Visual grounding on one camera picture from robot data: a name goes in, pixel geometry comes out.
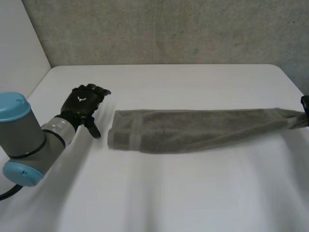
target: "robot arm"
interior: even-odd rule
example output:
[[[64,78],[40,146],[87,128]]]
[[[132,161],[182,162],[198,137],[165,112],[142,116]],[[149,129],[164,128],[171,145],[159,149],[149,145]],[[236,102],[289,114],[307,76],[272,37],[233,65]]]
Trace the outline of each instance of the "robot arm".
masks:
[[[80,125],[88,128],[94,138],[100,138],[92,114],[110,93],[93,84],[79,86],[72,90],[60,114],[42,127],[23,95],[1,93],[0,145],[10,157],[3,174],[16,186],[0,195],[0,200],[22,186],[37,185],[73,140]]]

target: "white wall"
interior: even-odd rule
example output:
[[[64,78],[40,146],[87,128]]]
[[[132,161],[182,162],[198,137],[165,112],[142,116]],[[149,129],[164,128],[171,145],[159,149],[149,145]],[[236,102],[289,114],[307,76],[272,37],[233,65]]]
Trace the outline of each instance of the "white wall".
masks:
[[[20,0],[0,0],[0,92],[26,96],[50,65]]]

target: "gray concrete wall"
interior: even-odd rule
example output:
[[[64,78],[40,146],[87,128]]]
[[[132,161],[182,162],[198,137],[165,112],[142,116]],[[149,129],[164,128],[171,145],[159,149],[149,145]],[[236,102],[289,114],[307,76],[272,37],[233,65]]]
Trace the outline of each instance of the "gray concrete wall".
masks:
[[[309,94],[308,0],[22,2],[52,67],[267,63]]]

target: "rolled towel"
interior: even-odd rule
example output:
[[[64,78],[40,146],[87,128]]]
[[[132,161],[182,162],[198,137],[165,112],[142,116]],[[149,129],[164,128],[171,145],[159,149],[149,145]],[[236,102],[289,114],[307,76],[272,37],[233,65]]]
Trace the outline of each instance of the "rolled towel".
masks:
[[[280,108],[118,110],[108,132],[108,146],[155,154],[184,153],[307,125],[305,113]]]

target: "white table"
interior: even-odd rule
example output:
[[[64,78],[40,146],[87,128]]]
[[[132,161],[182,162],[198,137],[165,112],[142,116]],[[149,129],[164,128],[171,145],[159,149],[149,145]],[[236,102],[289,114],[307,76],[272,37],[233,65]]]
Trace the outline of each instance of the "white table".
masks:
[[[309,230],[307,129],[193,154],[150,155],[107,147],[117,109],[303,111],[301,92],[278,67],[56,67],[28,99],[39,123],[59,113],[74,87],[88,83],[112,92],[96,113],[102,139],[80,129],[38,186],[0,202],[0,231]],[[0,157],[2,167],[7,160],[3,151]],[[3,176],[0,184],[12,186]]]

